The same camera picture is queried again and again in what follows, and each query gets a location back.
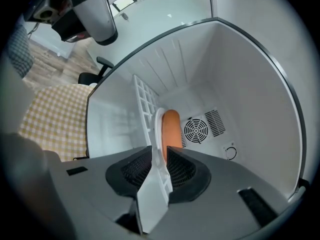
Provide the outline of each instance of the white dish rack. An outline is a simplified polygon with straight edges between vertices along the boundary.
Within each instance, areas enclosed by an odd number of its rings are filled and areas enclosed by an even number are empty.
[[[134,87],[144,137],[152,145],[152,167],[138,191],[138,206],[143,232],[150,233],[168,210],[169,194],[173,191],[167,164],[162,155],[162,116],[158,95],[134,75]]]

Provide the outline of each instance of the fan grille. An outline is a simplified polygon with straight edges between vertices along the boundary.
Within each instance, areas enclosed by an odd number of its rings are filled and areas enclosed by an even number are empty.
[[[200,119],[191,119],[184,126],[184,136],[193,143],[201,143],[208,136],[208,126]]]

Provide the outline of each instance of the white container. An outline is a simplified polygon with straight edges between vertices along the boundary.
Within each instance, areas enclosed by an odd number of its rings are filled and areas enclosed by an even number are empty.
[[[250,36],[218,19],[156,37],[124,58],[89,97],[90,157],[150,144],[155,152],[147,124],[157,108],[174,109],[186,149],[239,163],[289,199],[301,172],[305,130],[299,101],[272,59]],[[151,94],[145,111],[139,81]],[[152,203],[154,197],[143,198]],[[140,209],[142,217],[145,212]],[[163,212],[157,211],[155,223]]]

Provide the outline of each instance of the vent slot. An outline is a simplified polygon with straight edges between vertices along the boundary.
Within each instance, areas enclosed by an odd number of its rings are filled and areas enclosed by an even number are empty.
[[[190,142],[201,144],[208,136],[208,126],[200,119],[190,119],[184,126],[184,136]]]
[[[272,210],[253,188],[240,190],[238,194],[261,227],[269,224],[277,217],[274,210]]]
[[[182,131],[181,131],[181,142],[182,142],[182,147],[185,148],[187,146],[187,144],[186,144],[186,140],[184,138]]]
[[[226,131],[224,123],[217,110],[212,110],[204,114],[212,131],[213,137],[217,137]]]

